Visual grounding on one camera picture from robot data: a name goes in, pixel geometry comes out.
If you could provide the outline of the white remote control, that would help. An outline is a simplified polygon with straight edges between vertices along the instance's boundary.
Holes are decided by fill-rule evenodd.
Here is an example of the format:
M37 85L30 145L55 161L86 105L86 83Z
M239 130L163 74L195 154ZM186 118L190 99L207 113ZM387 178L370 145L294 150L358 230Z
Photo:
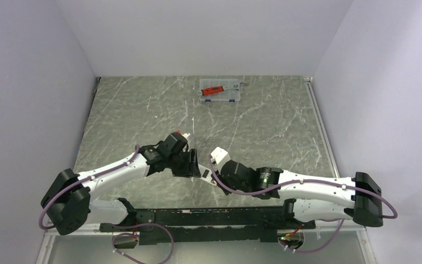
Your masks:
M200 173L200 176L199 176L198 179L200 179L201 181L203 181L203 182L205 182L209 185L216 186L216 181L214 180L213 174L212 174L212 172L210 171L209 168L199 164L198 169L199 169L199 173Z

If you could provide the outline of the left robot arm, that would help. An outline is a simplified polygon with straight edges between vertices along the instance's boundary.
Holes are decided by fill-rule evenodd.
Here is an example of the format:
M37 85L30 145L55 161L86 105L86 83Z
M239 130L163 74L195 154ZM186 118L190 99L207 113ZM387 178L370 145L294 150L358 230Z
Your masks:
M209 169L198 163L190 148L190 134L173 132L153 145L135 146L132 154L100 168L75 173L60 172L41 200L38 219L42 230L67 235L85 224L108 224L128 231L137 224L137 211L124 198L100 200L107 191L166 169L175 177L203 179Z

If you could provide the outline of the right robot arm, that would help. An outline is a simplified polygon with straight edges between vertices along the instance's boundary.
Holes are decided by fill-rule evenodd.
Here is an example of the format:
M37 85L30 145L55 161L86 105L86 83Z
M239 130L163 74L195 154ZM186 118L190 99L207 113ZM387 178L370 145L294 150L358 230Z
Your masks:
M211 159L213 178L226 194L280 199L289 204L281 212L287 228L317 220L346 219L365 227L382 227L382 190L364 172L350 178L323 178L273 167L253 169L228 158Z

